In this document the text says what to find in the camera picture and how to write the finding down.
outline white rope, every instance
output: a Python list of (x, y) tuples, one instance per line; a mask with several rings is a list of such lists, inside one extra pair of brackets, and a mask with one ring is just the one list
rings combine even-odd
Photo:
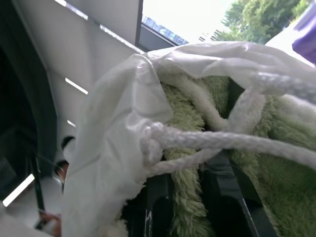
[[(273, 89), (278, 93), (293, 94), (309, 102), (316, 103), (316, 85), (314, 84), (288, 76), (271, 74), (259, 74), (256, 79), (259, 89), (251, 87), (239, 97), (224, 131), (245, 132), (246, 125), (244, 121), (247, 120), (248, 113), (252, 110), (253, 99), (260, 96), (258, 94), (259, 91)], [(142, 140), (142, 150), (147, 154), (145, 158), (147, 160), (146, 163), (151, 164), (146, 169), (146, 176), (152, 177), (164, 173), (172, 173), (198, 165), (213, 158), (222, 149), (267, 153), (287, 158), (316, 170), (315, 152), (280, 141), (237, 133), (184, 132), (174, 127), (164, 126), (161, 123), (153, 123), (146, 128), (146, 139)], [(170, 148), (202, 150), (187, 157), (159, 162), (162, 150)]]

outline black pole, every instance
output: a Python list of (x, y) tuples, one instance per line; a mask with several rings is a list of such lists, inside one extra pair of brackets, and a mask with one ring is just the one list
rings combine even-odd
[(43, 200), (43, 195), (42, 195), (42, 191), (40, 187), (40, 171), (39, 171), (36, 156), (31, 153), (29, 158), (31, 161), (32, 174), (35, 180), (35, 194), (36, 194), (36, 200), (38, 203), (39, 216), (41, 216), (43, 212), (45, 211), (45, 207), (44, 207), (44, 200)]

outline white ceiling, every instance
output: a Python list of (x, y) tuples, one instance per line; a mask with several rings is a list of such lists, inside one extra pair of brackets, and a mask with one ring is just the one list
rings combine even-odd
[[(58, 116), (57, 146), (75, 130), (85, 94), (65, 82), (69, 78), (87, 91), (110, 68), (134, 50), (101, 31), (54, 0), (13, 0), (47, 69)], [(134, 44), (139, 0), (71, 0), (80, 11)]]

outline white drawstring bag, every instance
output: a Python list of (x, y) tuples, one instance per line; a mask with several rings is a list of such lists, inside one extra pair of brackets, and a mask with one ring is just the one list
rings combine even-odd
[[(157, 72), (184, 73), (195, 79), (229, 76), (246, 90), (222, 125), (223, 132), (182, 132), (163, 126), (172, 118), (172, 110)], [(82, 107), (64, 189), (63, 237), (127, 236), (116, 220), (146, 178), (205, 162), (222, 149), (283, 156), (316, 170), (314, 152), (242, 134), (251, 101), (260, 94), (292, 94), (316, 103), (315, 75), (315, 68), (280, 50), (247, 42), (184, 45), (134, 54), (98, 80)], [(316, 118), (312, 105), (301, 107), (299, 114), (302, 119)], [(162, 151), (174, 147), (202, 150), (160, 161)]]

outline person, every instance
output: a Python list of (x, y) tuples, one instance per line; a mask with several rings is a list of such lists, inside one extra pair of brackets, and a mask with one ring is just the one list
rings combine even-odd
[[(75, 138), (73, 136), (66, 136), (61, 142), (61, 149), (64, 152), (64, 158), (70, 155), (74, 147)], [(65, 160), (60, 160), (55, 164), (54, 174), (62, 183), (62, 192), (64, 191), (64, 184), (66, 181), (67, 170), (69, 163)], [(61, 217), (60, 215), (53, 215), (50, 213), (45, 213), (41, 216), (42, 221), (46, 223), (44, 226), (44, 231), (47, 234), (53, 235), (54, 237), (61, 237)]]

